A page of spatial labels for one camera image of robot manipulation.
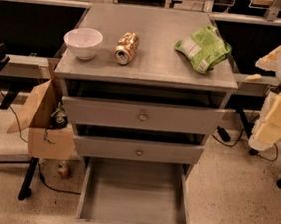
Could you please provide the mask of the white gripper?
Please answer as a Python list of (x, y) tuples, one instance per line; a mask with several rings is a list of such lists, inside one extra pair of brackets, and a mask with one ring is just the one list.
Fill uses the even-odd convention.
[[(262, 70), (276, 71), (277, 58), (281, 46), (256, 61), (256, 67)], [(261, 107), (259, 119), (252, 128), (248, 144), (254, 150), (266, 151), (281, 138), (281, 93), (270, 92)]]

